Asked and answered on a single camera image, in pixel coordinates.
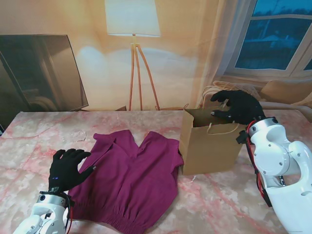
lamp leg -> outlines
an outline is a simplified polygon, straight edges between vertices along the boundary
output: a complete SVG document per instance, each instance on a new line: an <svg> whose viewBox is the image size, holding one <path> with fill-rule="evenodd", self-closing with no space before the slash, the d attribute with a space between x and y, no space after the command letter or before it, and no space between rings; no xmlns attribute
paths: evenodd
<svg viewBox="0 0 312 234"><path fill-rule="evenodd" d="M155 101L156 101L157 110L159 111L159 110L160 110L160 107L159 107L159 103L158 103L158 99L157 99L157 95L156 95L155 86L154 86L154 83L153 83L153 78L152 78L151 70L150 70L150 68L149 68L149 66L148 66L148 64L147 64L147 61L146 61L146 58L145 58L145 56L144 56L144 54L143 54L143 51L142 51L142 49L141 49L141 46L140 46L139 44L137 44L136 46L137 46L137 48L138 48L138 50L139 50L139 52L140 52L140 54L141 54L141 56L142 56L142 59L143 59L143 61L144 61L144 63L145 63L145 67L146 67L148 76L149 76L149 78L150 78L151 86L152 86L152 89L153 89L153 93L154 93L154 98L155 98Z"/></svg>
<svg viewBox="0 0 312 234"><path fill-rule="evenodd" d="M137 68L137 79L138 79L138 91L140 96L140 108L143 110L142 106L142 90L141 90L141 75L140 75L140 65L138 62L138 55L137 55L137 48L136 45L134 45L134 51L135 51L135 57L136 57L136 68Z"/></svg>
<svg viewBox="0 0 312 234"><path fill-rule="evenodd" d="M133 89L133 76L135 71L135 52L134 52L134 44L131 44L131 80L130 80L130 97L129 97L129 111L131 110L132 104L132 89Z"/></svg>

floor lamp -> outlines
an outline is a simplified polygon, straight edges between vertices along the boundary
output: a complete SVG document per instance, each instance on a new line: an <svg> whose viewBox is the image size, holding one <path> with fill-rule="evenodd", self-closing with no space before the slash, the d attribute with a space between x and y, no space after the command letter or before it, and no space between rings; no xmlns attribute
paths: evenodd
<svg viewBox="0 0 312 234"><path fill-rule="evenodd" d="M138 90L140 109L143 110L140 65L138 52L140 53L152 86L156 108L160 110L156 90L150 68L137 37L160 37L157 11L154 0L105 0L107 33L113 36L131 36L131 76L129 111L132 107L133 80L135 59L137 67Z"/></svg>

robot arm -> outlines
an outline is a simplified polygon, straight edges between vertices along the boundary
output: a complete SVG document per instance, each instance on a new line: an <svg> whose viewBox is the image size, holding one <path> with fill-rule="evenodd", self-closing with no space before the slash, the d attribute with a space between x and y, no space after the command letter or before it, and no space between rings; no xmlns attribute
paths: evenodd
<svg viewBox="0 0 312 234"><path fill-rule="evenodd" d="M49 191L40 192L30 216L20 223L14 234L65 234L69 218L65 225L64 212L68 208L72 218L71 207L74 203L64 191L81 184L96 168L90 166L85 171L78 172L78 164L90 155L90 152L75 149L59 150L54 154L50 168Z"/></svg>
<svg viewBox="0 0 312 234"><path fill-rule="evenodd" d="M215 110L212 115L229 122L246 124L238 142L247 140L247 149L261 195L272 205L290 234L312 234L312 153L300 142L290 142L285 128L275 118L266 118L259 102L243 91L220 91L211 101L228 100L229 111ZM249 147L255 144L255 152ZM294 184L285 184L283 176L300 175Z"/></svg>
<svg viewBox="0 0 312 234"><path fill-rule="evenodd" d="M254 163L261 173L273 209L288 233L312 233L312 153L300 141L290 142L275 118L261 120L249 129L255 144ZM287 185L285 175L300 175Z"/></svg>
<svg viewBox="0 0 312 234"><path fill-rule="evenodd" d="M63 215L67 207L70 204L64 195L41 192L30 216L13 234L65 234Z"/></svg>

pink marble surface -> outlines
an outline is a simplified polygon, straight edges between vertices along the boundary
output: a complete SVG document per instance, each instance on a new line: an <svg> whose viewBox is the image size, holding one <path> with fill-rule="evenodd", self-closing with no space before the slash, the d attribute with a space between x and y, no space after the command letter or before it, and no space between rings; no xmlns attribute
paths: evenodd
<svg viewBox="0 0 312 234"><path fill-rule="evenodd" d="M267 110L289 140L312 148L312 126L294 110ZM181 111L20 113L0 137L0 234L11 234L48 187L58 149L91 150L94 133L130 129L137 144L149 131L179 139ZM245 147L228 172L179 176L179 196L151 234L285 234L260 196ZM116 234L105 224L75 221L71 234Z"/></svg>

black gloved hand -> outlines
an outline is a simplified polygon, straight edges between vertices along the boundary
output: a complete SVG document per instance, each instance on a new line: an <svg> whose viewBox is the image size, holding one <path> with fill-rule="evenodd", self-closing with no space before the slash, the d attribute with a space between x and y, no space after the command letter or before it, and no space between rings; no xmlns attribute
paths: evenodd
<svg viewBox="0 0 312 234"><path fill-rule="evenodd" d="M245 125L255 119L265 118L263 109L257 99L241 90L222 90L214 94L210 101L224 102L226 99L228 99L226 105L230 106L229 111L214 110L211 113L213 116Z"/></svg>
<svg viewBox="0 0 312 234"><path fill-rule="evenodd" d="M90 152L84 150L70 149L58 150L53 155L53 162L50 168L49 192L61 193L81 184L93 172L95 166L91 166L78 172L78 164L90 156Z"/></svg>

